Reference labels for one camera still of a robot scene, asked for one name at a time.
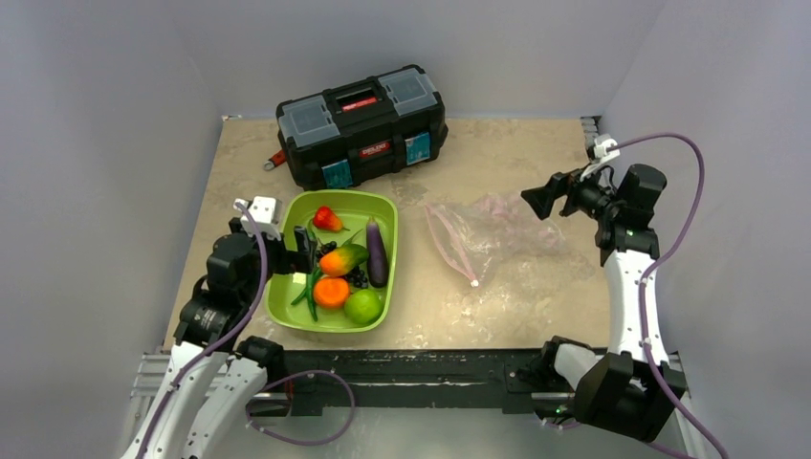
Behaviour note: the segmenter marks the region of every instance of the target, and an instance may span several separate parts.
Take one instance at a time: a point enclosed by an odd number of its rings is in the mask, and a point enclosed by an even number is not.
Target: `white wall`
[[[452,116],[601,113],[665,0],[169,0],[220,110],[279,102],[405,64]]]
[[[165,5],[0,2],[0,457],[109,459],[219,133]]]
[[[703,204],[662,268],[664,337],[697,414],[735,458],[811,452],[811,81],[804,0],[669,1],[603,118],[618,140],[674,130],[707,160]],[[669,178],[654,227],[672,243],[696,184],[676,141],[625,162]]]

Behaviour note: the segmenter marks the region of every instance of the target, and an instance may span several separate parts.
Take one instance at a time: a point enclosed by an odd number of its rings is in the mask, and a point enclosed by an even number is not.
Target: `beige table surface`
[[[256,335],[287,349],[447,349],[539,347],[553,335],[603,346],[608,291],[594,246],[595,222],[582,214],[553,221],[566,238],[556,254],[516,257],[479,288],[449,267],[428,236],[426,203],[471,203],[487,192],[541,186],[586,162],[578,120],[448,120],[439,159],[369,181],[360,190],[390,198],[400,211],[400,249],[388,316],[356,335],[291,330],[260,307],[242,338]],[[278,151],[274,120],[228,120],[217,147],[175,300],[166,348],[212,243],[229,232],[234,198],[272,196],[289,203],[302,190],[287,165],[266,172]]]

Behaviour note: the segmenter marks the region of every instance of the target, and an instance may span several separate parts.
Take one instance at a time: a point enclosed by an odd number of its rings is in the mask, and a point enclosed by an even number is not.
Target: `green tray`
[[[352,237],[358,230],[364,230],[355,238],[355,243],[366,245],[366,222],[369,217],[375,217],[381,229],[385,253],[388,257],[389,275],[388,284],[380,289],[370,287],[384,302],[383,313],[380,318],[368,325],[358,325],[343,313],[342,309],[330,311],[318,307],[318,322],[314,322],[307,309],[307,302],[302,301],[296,306],[291,302],[304,288],[306,275],[295,273],[289,275],[274,275],[268,283],[267,302],[268,314],[271,319],[280,325],[321,333],[358,333],[377,327],[388,314],[388,303],[391,299],[391,286],[394,283],[394,272],[397,261],[397,208],[387,198],[362,191],[329,189],[301,193],[290,203],[287,215],[284,217],[282,232],[293,234],[296,226],[307,227],[313,219],[316,210],[321,206],[328,206],[341,219],[349,231],[334,233],[321,229],[314,229],[316,237],[324,243],[336,241],[340,245]],[[295,250],[296,241],[293,237],[285,239],[290,250]]]

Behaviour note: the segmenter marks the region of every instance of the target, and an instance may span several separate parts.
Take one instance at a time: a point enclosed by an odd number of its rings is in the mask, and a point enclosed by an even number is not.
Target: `purple eggplant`
[[[366,261],[369,283],[372,287],[385,287],[388,283],[388,257],[385,256],[380,226],[374,217],[370,217],[366,224],[366,248],[369,250],[369,259]]]

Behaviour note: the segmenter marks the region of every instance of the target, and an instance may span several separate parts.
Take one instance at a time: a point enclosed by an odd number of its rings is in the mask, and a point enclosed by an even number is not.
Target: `blue label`
[[[352,172],[347,160],[338,161],[321,168],[328,188],[348,188],[352,186]]]
[[[405,163],[417,164],[430,159],[430,133],[423,132],[405,139]]]

